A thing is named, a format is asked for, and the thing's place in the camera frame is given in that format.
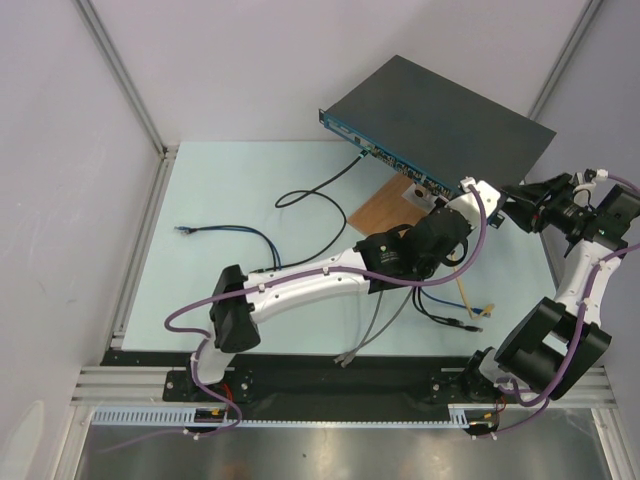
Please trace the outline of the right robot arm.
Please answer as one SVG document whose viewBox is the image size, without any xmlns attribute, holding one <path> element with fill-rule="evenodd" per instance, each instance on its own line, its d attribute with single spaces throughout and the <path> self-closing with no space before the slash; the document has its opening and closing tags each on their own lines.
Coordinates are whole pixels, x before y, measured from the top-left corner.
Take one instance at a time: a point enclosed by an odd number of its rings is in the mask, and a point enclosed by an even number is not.
<svg viewBox="0 0 640 480">
<path fill-rule="evenodd" d="M 557 400 L 611 343 L 600 306 L 610 277 L 633 252 L 624 236 L 639 216 L 639 189 L 605 169 L 588 169 L 503 189 L 501 211 L 521 230 L 564 234 L 564 276 L 499 348 L 476 352 L 458 376 L 471 401 L 514 396 L 523 406 Z"/>
</svg>

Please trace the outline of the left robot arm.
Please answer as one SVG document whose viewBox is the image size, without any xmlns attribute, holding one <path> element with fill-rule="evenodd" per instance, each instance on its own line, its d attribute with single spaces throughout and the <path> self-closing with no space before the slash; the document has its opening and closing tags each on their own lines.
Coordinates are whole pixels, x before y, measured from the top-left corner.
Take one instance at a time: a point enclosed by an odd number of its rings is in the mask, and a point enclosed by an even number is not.
<svg viewBox="0 0 640 480">
<path fill-rule="evenodd" d="M 225 268 L 210 309 L 212 336 L 192 357 L 185 388 L 199 400 L 214 397 L 225 369 L 238 353 L 261 342 L 258 325 L 283 312 L 317 301 L 416 287 L 431 278 L 479 226 L 480 214 L 441 207 L 415 225 L 373 234 L 307 267 L 246 275 L 238 265 Z"/>
</svg>

